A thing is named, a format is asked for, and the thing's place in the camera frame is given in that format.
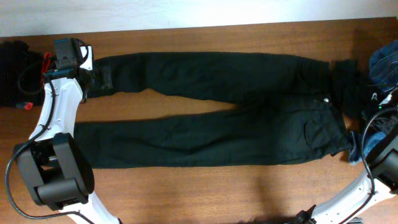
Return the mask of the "black clothes stack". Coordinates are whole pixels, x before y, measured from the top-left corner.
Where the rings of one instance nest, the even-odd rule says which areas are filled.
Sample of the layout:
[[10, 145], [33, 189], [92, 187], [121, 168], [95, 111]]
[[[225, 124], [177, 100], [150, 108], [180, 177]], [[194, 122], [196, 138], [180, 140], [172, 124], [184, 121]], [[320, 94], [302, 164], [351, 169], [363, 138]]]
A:
[[1, 106], [29, 110], [42, 105], [43, 74], [52, 61], [52, 54], [31, 51], [23, 41], [1, 43]]

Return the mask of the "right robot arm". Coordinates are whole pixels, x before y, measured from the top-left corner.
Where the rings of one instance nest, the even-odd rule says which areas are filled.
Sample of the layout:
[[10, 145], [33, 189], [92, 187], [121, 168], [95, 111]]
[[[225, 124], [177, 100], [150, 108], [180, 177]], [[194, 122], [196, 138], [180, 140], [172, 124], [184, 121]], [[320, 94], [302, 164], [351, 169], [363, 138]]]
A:
[[364, 171], [359, 177], [328, 201], [300, 211], [293, 224], [359, 223], [359, 214], [397, 195], [397, 125], [382, 130], [387, 131], [385, 138], [368, 155], [361, 140]]

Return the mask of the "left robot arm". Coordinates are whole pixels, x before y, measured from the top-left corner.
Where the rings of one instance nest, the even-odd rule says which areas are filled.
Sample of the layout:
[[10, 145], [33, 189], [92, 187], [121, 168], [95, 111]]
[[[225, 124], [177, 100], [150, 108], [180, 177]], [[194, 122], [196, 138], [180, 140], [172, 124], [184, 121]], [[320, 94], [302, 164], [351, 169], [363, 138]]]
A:
[[29, 140], [15, 147], [9, 163], [17, 165], [33, 201], [53, 210], [50, 217], [120, 223], [95, 194], [92, 168], [73, 138], [80, 103], [89, 89], [110, 89], [110, 74], [94, 70], [92, 47], [80, 39], [56, 40], [54, 47], [54, 68], [42, 74], [39, 121]]

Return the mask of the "black trousers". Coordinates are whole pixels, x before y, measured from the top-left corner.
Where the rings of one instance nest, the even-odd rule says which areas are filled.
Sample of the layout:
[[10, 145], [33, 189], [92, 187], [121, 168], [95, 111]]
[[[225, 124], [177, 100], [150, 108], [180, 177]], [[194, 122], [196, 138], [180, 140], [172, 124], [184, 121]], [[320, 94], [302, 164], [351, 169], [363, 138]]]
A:
[[327, 62], [277, 54], [139, 53], [101, 58], [112, 89], [213, 100], [234, 110], [164, 119], [78, 123], [94, 168], [300, 164], [349, 149]]

